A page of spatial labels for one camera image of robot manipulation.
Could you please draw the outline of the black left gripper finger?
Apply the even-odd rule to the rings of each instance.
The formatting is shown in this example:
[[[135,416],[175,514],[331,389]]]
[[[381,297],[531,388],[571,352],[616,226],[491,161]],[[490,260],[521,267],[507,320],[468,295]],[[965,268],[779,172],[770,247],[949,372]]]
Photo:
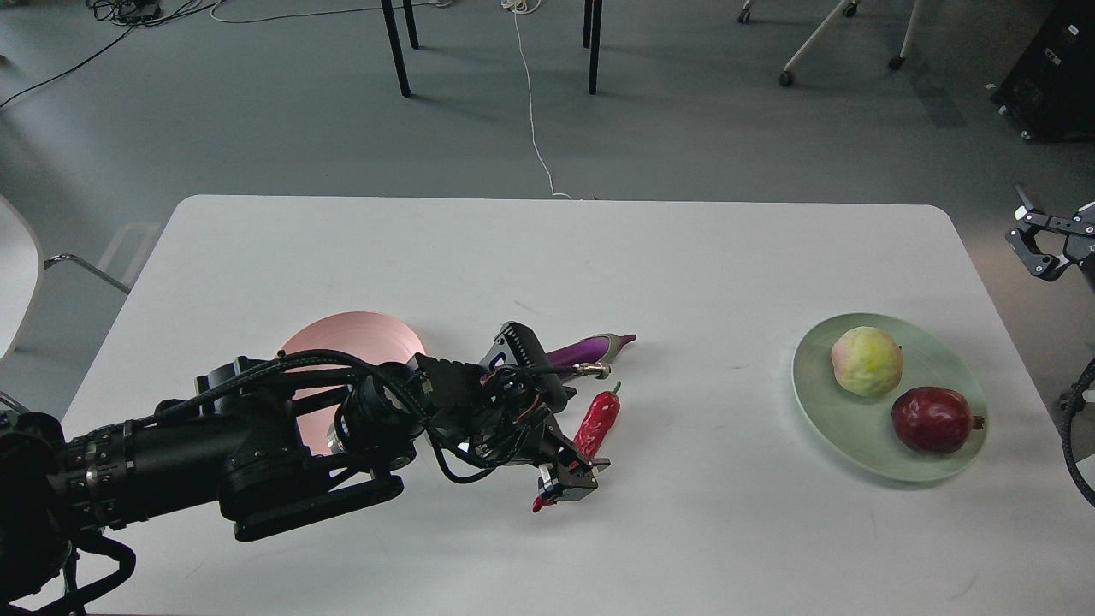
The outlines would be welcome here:
[[[564,475],[593,478],[613,462],[583,453],[578,445],[560,428],[548,428],[548,480],[560,480]]]
[[[537,467],[535,504],[556,504],[563,501],[579,501],[599,487],[598,469],[578,465],[543,464]]]

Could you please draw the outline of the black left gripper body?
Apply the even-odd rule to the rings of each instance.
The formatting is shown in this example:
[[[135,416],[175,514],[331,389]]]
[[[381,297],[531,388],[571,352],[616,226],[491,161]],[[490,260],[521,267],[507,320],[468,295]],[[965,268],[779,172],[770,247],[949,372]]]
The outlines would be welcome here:
[[[411,359],[411,390],[442,475],[476,483],[503,465],[548,460],[544,435],[576,390],[564,385],[535,332],[503,323],[479,363]]]

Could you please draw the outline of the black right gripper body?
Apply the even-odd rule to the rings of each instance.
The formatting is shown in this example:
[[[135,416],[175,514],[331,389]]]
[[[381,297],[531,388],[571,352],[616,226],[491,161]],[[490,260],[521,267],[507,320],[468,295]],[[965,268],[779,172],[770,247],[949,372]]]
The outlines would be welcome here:
[[[1072,216],[1065,256],[1075,264],[1083,280],[1094,293],[1094,202],[1086,204]]]

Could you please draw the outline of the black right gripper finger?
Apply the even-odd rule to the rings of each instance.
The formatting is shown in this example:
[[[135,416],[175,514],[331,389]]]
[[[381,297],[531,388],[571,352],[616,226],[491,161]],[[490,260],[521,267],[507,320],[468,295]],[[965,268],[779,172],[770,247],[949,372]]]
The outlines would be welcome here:
[[[1013,226],[1005,234],[1005,239],[1028,274],[1052,283],[1059,280],[1073,263],[1068,261],[1065,256],[1052,256],[1041,251],[1037,243],[1037,229]]]
[[[1040,209],[1036,196],[1023,183],[1014,183],[1014,191],[1021,199],[1021,206],[1014,211],[1015,225],[1021,234],[1079,233],[1079,216],[1051,216]]]

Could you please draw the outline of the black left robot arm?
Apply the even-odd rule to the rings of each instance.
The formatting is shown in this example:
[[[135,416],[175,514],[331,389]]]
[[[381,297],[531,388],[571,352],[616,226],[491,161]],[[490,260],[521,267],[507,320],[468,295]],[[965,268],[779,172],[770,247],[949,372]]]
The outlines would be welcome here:
[[[82,615],[132,576],[132,549],[106,537],[216,502],[240,542],[378,505],[426,435],[446,479],[504,465],[542,473],[542,504],[577,501],[609,465],[560,429],[572,379],[610,376],[633,335],[598,335],[548,353],[504,323],[477,363],[413,355],[372,365],[316,348],[240,356],[197,377],[187,400],[67,440],[58,418],[3,399],[3,613],[62,578],[39,615]]]

